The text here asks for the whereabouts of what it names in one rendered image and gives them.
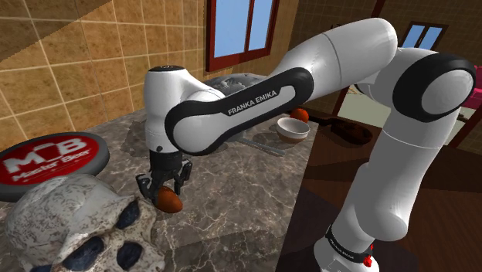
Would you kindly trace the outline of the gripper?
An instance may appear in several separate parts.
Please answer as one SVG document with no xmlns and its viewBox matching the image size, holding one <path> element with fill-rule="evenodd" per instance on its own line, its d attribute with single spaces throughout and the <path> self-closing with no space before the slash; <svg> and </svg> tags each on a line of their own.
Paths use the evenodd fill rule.
<svg viewBox="0 0 482 272">
<path fill-rule="evenodd" d="M 140 193 L 152 202 L 158 200 L 159 182 L 156 180 L 174 179 L 174 191 L 181 194 L 181 188 L 185 181 L 189 180 L 192 171 L 192 162 L 189 159 L 182 161 L 182 153 L 175 151 L 161 153 L 149 151 L 150 172 L 149 175 L 139 174 L 135 176 Z"/>
</svg>

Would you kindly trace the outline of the brown egg-shaped ball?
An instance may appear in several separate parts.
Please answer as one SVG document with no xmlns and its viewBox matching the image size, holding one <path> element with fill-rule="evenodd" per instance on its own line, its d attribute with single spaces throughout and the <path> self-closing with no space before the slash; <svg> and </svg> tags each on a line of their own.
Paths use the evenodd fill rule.
<svg viewBox="0 0 482 272">
<path fill-rule="evenodd" d="M 178 213 L 183 209 L 183 203 L 178 195 L 167 186 L 162 186 L 158 190 L 155 206 L 164 213 Z"/>
</svg>

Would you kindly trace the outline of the grey knife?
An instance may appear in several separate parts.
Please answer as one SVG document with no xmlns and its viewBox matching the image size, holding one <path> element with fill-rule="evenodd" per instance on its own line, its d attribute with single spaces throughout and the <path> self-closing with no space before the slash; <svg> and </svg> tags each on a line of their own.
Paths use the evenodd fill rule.
<svg viewBox="0 0 482 272">
<path fill-rule="evenodd" d="M 244 143 L 244 144 L 247 144 L 247 145 L 251 145 L 251 146 L 254 146 L 254 147 L 257 147 L 257 148 L 261 148 L 264 151 L 269 151 L 269 152 L 272 152 L 272 153 L 275 153 L 275 154 L 278 154 L 278 155 L 285 155 L 286 154 L 285 151 L 283 151 L 283 150 L 273 148 L 273 147 L 270 147 L 270 146 L 267 146 L 267 145 L 264 145 L 264 144 L 260 144 L 258 142 L 251 141 L 251 140 L 248 140 L 248 139 L 245 139 L 245 138 L 240 138 L 238 140 L 238 142 L 241 142 L 241 143 Z"/>
</svg>

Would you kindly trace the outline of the white speckled skull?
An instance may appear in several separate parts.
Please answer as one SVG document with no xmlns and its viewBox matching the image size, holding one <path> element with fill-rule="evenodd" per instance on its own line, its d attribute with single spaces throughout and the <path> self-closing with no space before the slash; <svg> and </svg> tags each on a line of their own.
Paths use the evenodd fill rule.
<svg viewBox="0 0 482 272">
<path fill-rule="evenodd" d="M 5 234 L 25 272 L 163 272 L 156 212 L 92 175 L 52 178 L 10 210 Z"/>
</svg>

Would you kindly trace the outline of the red round tray grey rim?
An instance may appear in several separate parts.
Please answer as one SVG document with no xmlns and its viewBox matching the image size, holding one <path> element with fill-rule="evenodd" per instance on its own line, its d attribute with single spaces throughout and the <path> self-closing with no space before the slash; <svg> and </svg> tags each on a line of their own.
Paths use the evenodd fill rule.
<svg viewBox="0 0 482 272">
<path fill-rule="evenodd" d="M 0 202 L 17 202 L 56 176 L 97 175 L 109 158 L 106 141 L 87 132 L 48 134 L 11 146 L 0 152 Z"/>
</svg>

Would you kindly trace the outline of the white bowl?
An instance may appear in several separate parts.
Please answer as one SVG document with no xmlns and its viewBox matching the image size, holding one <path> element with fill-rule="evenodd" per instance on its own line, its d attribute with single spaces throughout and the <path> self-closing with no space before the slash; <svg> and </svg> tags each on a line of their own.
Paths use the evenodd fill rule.
<svg viewBox="0 0 482 272">
<path fill-rule="evenodd" d="M 277 121 L 277 135 L 286 143 L 296 144 L 303 141 L 310 130 L 307 123 L 292 117 L 282 117 Z"/>
</svg>

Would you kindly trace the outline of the orange round fruit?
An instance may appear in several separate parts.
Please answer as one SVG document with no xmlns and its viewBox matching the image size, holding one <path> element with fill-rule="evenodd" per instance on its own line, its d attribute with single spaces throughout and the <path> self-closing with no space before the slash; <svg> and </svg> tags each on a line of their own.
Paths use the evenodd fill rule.
<svg viewBox="0 0 482 272">
<path fill-rule="evenodd" d="M 290 112 L 290 118 L 307 123 L 309 121 L 309 114 L 305 111 L 305 109 L 297 108 Z"/>
</svg>

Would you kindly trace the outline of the red framed window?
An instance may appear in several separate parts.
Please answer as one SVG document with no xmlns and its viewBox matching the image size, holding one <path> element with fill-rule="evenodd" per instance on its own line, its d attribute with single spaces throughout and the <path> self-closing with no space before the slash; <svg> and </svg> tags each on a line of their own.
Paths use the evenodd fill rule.
<svg viewBox="0 0 482 272">
<path fill-rule="evenodd" d="M 205 70 L 269 56 L 280 0 L 207 0 Z"/>
</svg>

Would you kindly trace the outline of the dark brown frying pan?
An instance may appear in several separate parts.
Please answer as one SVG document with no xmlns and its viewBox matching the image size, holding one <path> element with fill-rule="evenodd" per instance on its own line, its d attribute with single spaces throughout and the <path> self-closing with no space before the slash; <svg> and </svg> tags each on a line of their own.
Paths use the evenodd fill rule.
<svg viewBox="0 0 482 272">
<path fill-rule="evenodd" d="M 365 145 L 373 139 L 373 134 L 369 129 L 350 121 L 334 117 L 309 117 L 309 120 L 314 121 L 323 127 L 329 126 L 331 133 L 336 134 L 338 137 L 352 145 Z"/>
</svg>

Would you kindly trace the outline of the dark framed window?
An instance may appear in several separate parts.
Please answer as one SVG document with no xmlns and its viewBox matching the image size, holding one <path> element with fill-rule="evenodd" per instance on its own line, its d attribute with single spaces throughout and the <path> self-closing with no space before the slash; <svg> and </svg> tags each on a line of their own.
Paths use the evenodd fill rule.
<svg viewBox="0 0 482 272">
<path fill-rule="evenodd" d="M 399 40 L 399 47 L 434 51 L 448 28 L 445 24 L 411 21 Z"/>
</svg>

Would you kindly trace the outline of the pink furniture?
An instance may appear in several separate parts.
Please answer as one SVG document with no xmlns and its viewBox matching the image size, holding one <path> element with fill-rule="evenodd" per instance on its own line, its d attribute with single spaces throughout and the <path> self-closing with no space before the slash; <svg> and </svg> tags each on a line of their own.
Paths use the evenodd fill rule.
<svg viewBox="0 0 482 272">
<path fill-rule="evenodd" d="M 462 104 L 463 107 L 477 110 L 482 104 L 482 66 L 476 66 L 476 85 L 474 91 Z"/>
</svg>

